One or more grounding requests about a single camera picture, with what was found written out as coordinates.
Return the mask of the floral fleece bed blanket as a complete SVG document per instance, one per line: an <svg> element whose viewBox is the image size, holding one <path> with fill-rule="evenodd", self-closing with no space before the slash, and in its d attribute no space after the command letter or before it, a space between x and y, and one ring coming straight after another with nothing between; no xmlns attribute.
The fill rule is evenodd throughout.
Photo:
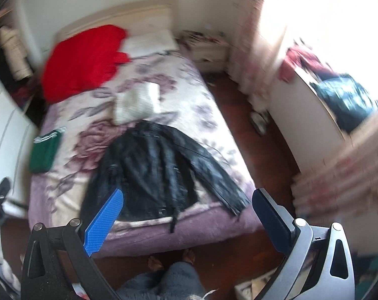
<svg viewBox="0 0 378 300"><path fill-rule="evenodd" d="M230 129L180 52L132 60L101 87L51 105L40 132L56 129L51 169L32 176L30 225L67 224L119 188L124 207L102 257L216 243L261 226Z"/></svg>

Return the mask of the pink floral curtain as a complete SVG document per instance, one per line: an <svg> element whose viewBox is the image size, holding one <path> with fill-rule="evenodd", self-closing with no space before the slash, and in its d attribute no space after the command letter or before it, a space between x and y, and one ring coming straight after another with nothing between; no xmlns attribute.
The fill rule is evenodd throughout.
<svg viewBox="0 0 378 300"><path fill-rule="evenodd" d="M339 222L353 251L378 253L378 112L333 157L299 174L291 191L298 217L318 226Z"/></svg>

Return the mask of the red patterned clothes pile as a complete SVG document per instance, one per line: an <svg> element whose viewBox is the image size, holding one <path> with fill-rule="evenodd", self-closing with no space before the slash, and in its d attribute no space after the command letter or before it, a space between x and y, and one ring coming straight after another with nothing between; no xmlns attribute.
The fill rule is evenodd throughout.
<svg viewBox="0 0 378 300"><path fill-rule="evenodd" d="M322 80L332 78L337 74L327 64L322 63L308 47L294 43L285 54L278 70L278 78L290 83L295 77L297 67L311 71Z"/></svg>

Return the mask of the cream bed headboard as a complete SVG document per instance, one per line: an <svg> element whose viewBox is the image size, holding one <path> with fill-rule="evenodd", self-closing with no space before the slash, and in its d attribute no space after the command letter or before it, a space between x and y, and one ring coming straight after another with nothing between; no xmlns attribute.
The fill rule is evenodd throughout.
<svg viewBox="0 0 378 300"><path fill-rule="evenodd" d="M103 9L60 29L55 35L55 42L103 25L115 25L128 31L131 36L165 29L176 32L178 0L143 0Z"/></svg>

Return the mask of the green folded garment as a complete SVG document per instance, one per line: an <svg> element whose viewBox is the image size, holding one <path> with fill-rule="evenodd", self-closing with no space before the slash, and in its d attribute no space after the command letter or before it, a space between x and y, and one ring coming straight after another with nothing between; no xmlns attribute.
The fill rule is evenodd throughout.
<svg viewBox="0 0 378 300"><path fill-rule="evenodd" d="M29 162L31 174L42 174L51 170L65 131L66 127L58 127L34 138Z"/></svg>

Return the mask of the white dresser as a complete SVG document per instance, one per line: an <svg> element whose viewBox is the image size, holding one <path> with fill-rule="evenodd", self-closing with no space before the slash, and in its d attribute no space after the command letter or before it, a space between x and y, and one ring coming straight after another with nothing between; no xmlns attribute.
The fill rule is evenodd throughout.
<svg viewBox="0 0 378 300"><path fill-rule="evenodd" d="M347 137L311 87L314 82L310 74L297 67L290 83L277 79L270 92L269 113L302 173L332 158Z"/></svg>

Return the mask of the dark teal clothes pile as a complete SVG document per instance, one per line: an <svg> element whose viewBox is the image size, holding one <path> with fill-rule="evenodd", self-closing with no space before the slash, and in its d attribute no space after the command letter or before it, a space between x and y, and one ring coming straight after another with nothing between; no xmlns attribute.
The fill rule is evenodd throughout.
<svg viewBox="0 0 378 300"><path fill-rule="evenodd" d="M333 113L337 126L347 134L378 110L378 101L349 74L310 85Z"/></svg>

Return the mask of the beige clothes on shelf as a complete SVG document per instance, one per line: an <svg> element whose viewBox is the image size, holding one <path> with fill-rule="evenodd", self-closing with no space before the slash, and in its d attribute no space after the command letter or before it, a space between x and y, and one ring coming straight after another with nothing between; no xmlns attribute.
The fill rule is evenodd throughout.
<svg viewBox="0 0 378 300"><path fill-rule="evenodd" d="M16 81L33 76L28 62L28 52L20 39L18 30L8 26L0 27L0 47Z"/></svg>

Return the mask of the black leather jacket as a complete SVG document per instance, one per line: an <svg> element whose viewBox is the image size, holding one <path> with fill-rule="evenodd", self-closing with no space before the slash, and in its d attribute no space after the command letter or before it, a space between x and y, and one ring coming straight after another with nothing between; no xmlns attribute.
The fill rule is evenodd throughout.
<svg viewBox="0 0 378 300"><path fill-rule="evenodd" d="M143 120L105 149L89 180L80 215L88 218L119 189L124 197L120 220L170 217L174 231L179 214L199 200L195 181L233 215L240 215L250 204L202 145L176 128Z"/></svg>

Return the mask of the red garment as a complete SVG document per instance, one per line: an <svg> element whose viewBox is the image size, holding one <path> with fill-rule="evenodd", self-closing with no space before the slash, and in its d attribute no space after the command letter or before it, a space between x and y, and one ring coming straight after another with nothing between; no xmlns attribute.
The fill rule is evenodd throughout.
<svg viewBox="0 0 378 300"><path fill-rule="evenodd" d="M126 30L107 24L58 43L40 80L44 99L55 104L109 81L118 65L130 61L126 53L119 51L127 37Z"/></svg>

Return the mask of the white nightstand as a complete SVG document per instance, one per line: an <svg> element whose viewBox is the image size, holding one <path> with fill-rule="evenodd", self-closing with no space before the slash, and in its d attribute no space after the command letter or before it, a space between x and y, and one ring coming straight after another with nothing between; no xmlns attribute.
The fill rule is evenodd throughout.
<svg viewBox="0 0 378 300"><path fill-rule="evenodd" d="M183 30L180 41L201 73L225 71L230 44L223 34Z"/></svg>

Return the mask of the white pillow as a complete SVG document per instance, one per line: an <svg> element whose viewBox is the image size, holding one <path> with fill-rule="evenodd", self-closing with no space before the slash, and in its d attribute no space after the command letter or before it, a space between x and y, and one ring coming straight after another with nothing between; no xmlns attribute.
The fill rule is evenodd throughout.
<svg viewBox="0 0 378 300"><path fill-rule="evenodd" d="M130 36L121 42L119 52L129 58L142 58L153 54L166 54L180 49L172 31L163 29L157 32Z"/></svg>

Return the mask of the white knit folded sweater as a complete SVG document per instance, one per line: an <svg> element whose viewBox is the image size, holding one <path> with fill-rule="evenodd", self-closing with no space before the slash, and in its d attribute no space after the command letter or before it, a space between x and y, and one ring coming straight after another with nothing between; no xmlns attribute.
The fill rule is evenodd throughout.
<svg viewBox="0 0 378 300"><path fill-rule="evenodd" d="M147 119L161 112L160 87L145 82L117 93L112 107L112 121L115 125Z"/></svg>

